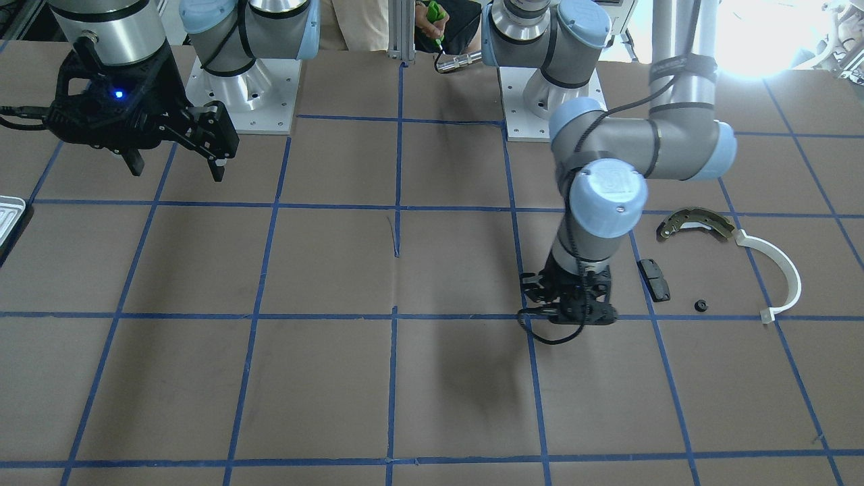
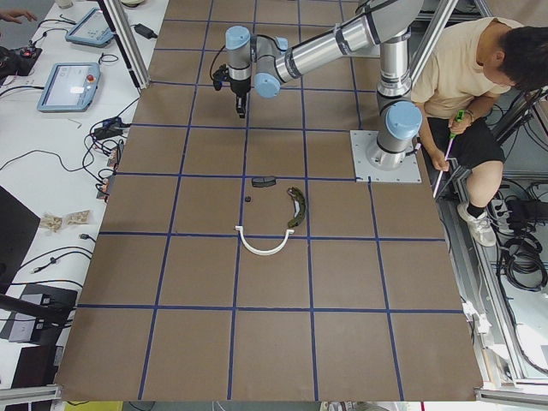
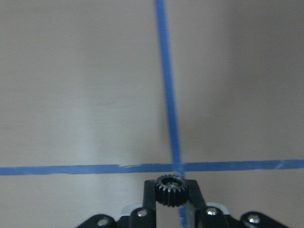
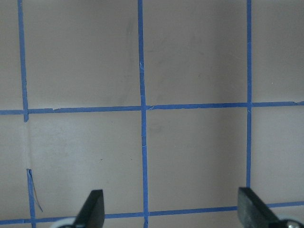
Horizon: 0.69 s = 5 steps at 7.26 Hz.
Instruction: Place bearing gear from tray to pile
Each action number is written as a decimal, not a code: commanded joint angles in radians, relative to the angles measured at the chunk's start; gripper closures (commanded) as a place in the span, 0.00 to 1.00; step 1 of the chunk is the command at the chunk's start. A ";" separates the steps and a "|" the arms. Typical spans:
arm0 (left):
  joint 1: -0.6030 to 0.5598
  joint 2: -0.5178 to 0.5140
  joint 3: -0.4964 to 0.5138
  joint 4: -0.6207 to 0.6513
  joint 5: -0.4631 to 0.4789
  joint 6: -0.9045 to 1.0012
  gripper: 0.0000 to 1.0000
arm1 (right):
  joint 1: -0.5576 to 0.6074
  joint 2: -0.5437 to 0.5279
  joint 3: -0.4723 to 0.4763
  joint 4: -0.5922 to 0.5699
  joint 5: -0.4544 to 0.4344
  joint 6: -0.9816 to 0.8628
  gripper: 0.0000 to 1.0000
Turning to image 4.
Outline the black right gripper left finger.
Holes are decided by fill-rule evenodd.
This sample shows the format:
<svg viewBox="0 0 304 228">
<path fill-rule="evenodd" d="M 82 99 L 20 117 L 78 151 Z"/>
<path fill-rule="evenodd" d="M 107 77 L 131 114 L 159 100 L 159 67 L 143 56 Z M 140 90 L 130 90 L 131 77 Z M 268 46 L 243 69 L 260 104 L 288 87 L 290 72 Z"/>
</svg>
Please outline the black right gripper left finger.
<svg viewBox="0 0 304 228">
<path fill-rule="evenodd" d="M 103 190 L 92 190 L 75 219 L 75 228 L 102 228 L 104 221 Z"/>
</svg>

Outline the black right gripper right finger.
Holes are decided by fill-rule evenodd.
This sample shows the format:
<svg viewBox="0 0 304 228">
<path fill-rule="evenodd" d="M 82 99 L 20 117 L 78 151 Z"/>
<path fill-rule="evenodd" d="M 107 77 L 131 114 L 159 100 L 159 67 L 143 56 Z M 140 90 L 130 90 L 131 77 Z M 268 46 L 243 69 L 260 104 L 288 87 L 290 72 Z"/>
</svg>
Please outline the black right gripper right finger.
<svg viewBox="0 0 304 228">
<path fill-rule="evenodd" d="M 280 228 L 280 219 L 247 187 L 238 188 L 238 218 L 244 228 Z"/>
</svg>

